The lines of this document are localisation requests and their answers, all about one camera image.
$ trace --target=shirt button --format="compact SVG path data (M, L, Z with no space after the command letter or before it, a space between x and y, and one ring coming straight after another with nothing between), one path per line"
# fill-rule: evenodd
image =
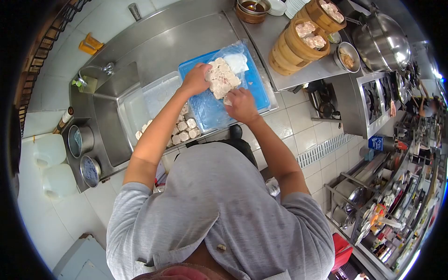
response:
M224 245L222 245L222 244L219 244L218 246L217 246L217 248L219 249L219 250L221 250L221 251L225 251L227 248L224 246Z

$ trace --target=faucet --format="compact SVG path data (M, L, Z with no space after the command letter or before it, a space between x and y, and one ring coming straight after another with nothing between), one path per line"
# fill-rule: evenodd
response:
M87 68L96 68L99 69L103 72L105 72L108 76L113 74L113 67L114 67L114 63L113 62L109 62L107 63L107 65L105 67L101 67L101 66L96 66L96 65L87 65L86 67L81 67L78 70L78 80L81 82L81 84L83 86L87 86L87 82L82 78L81 76L81 71Z

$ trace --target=white plastic jug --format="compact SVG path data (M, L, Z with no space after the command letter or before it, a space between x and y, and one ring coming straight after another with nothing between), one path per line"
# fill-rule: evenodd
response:
M60 134L50 134L34 142L34 162L40 168L62 163L67 157L64 139Z
M78 194L75 176L68 164L58 164L42 172L43 191L50 198L63 198Z

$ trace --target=cook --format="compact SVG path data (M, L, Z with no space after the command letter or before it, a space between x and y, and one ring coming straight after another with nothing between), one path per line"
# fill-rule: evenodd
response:
M420 83L421 88L423 88L423 91L425 92L425 95L428 98L429 102L425 101L425 96L422 95L421 99L418 98L419 101L421 100L420 105L419 105L417 100L412 96L412 101L408 101L406 103L406 111L411 114L419 114L422 117L429 118L433 114L437 113L437 111L440 108L440 104L439 104L438 100L436 100L436 99L431 100L422 81L419 80L418 82Z
M229 115L245 123L280 185L277 202L241 128L231 139L190 146L153 194L157 165L187 99L206 90L197 64L138 141L115 200L106 257L117 280L326 279L332 234L289 148L258 114L252 94L231 90Z

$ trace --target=metal ladle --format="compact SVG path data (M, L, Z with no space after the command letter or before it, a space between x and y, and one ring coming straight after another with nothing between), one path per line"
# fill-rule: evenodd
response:
M257 10L257 4L260 2L261 0L257 0L255 1L254 4L249 5L246 7L246 9L251 10L252 12L255 12Z

